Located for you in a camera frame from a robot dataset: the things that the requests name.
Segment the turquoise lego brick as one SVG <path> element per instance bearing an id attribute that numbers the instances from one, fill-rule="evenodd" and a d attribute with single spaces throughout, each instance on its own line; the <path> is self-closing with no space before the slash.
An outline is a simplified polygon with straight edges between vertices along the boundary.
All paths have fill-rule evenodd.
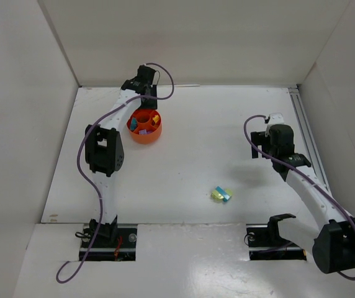
<path id="1" fill-rule="evenodd" d="M 215 188 L 215 197 L 223 202 L 228 202 L 231 199 L 231 191 L 218 186 Z"/>

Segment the pale yellow lego brick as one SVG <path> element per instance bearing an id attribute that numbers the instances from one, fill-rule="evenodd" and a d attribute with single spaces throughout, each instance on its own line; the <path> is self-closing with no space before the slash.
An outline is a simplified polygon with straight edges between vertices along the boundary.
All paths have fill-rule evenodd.
<path id="1" fill-rule="evenodd" d="M 233 196 L 233 192 L 230 189 L 222 189 L 220 187 L 215 188 L 210 197 L 217 202 L 228 202 Z"/>

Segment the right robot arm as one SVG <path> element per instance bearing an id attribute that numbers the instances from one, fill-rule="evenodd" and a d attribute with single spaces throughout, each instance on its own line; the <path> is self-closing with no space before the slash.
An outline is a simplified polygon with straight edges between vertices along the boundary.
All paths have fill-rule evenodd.
<path id="1" fill-rule="evenodd" d="M 311 162 L 295 152 L 294 132 L 286 124 L 265 132 L 245 133 L 253 158 L 271 160 L 273 169 L 301 198 L 317 223 L 313 229 L 292 214 L 270 217 L 267 232 L 274 242 L 292 242 L 309 252 L 318 269 L 355 281 L 355 217 L 319 183 Z"/>

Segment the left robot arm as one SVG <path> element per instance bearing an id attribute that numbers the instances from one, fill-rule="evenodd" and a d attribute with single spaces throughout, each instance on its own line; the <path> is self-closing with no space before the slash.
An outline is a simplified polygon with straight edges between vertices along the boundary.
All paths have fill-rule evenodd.
<path id="1" fill-rule="evenodd" d="M 116 103 L 111 111 L 102 116 L 94 127 L 87 126 L 85 142 L 85 161 L 92 172 L 92 181 L 100 195 L 101 208 L 99 220 L 92 219 L 90 228 L 97 231 L 97 236 L 112 242 L 117 237 L 117 208 L 115 206 L 115 173 L 124 162 L 124 149 L 121 130 L 130 116 L 139 109 L 150 96 L 150 102 L 156 100 L 156 86 L 153 85 L 156 70 L 141 65 L 137 75 L 124 82 L 120 88 Z"/>

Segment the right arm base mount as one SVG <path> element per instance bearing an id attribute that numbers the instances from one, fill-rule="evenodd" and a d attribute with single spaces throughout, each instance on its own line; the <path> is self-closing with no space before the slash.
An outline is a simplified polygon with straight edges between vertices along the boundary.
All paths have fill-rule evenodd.
<path id="1" fill-rule="evenodd" d="M 244 243 L 249 248 L 250 261 L 306 261 L 306 252 L 296 244 L 281 238 L 277 224 L 295 218 L 292 214 L 275 215 L 267 224 L 248 224 Z"/>

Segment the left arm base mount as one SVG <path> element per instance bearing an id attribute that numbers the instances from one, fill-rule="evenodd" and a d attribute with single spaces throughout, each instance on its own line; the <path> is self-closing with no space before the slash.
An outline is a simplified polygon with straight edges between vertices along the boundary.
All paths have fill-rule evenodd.
<path id="1" fill-rule="evenodd" d="M 79 260 L 82 261 L 94 235 L 97 222 L 92 219 L 75 237 L 80 239 Z M 86 261 L 135 261 L 138 225 L 102 224 Z"/>

